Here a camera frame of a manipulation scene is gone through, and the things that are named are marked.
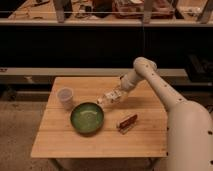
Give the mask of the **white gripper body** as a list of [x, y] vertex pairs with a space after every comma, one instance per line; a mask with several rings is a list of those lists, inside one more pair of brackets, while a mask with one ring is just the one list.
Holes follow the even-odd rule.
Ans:
[[123, 75], [120, 79], [120, 87], [123, 91], [132, 91], [143, 78], [139, 76], [134, 69]]

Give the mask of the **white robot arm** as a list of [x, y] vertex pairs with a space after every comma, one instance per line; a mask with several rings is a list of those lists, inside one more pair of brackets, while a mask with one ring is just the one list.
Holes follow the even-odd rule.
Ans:
[[201, 104], [187, 100], [157, 72], [157, 65], [144, 57], [121, 78], [124, 91], [146, 80], [165, 107], [167, 120], [167, 171], [213, 171], [213, 119]]

